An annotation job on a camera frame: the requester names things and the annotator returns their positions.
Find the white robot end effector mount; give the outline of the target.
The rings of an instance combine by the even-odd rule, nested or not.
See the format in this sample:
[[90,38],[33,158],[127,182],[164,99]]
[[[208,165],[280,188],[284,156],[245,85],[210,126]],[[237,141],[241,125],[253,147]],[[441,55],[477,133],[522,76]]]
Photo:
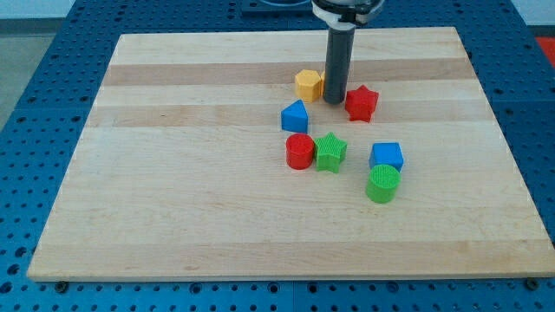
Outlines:
[[382,11],[385,0],[312,0],[313,14],[335,30],[368,24]]

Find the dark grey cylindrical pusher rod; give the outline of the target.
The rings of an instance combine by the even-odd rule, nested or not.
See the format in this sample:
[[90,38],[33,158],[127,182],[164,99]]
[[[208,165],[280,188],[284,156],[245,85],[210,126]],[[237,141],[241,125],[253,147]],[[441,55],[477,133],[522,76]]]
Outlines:
[[323,99],[329,104],[337,105],[345,99],[354,36],[354,29],[328,31]]

